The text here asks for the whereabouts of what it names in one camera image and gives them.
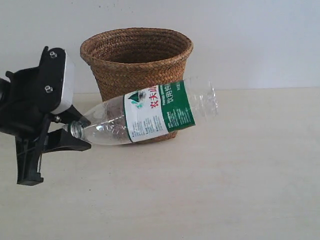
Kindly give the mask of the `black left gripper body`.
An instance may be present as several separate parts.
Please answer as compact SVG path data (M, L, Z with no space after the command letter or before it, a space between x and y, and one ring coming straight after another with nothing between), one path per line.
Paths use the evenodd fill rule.
M15 138L17 184L37 185L41 157L54 110L54 75L44 71L5 73L0 80L0 131Z

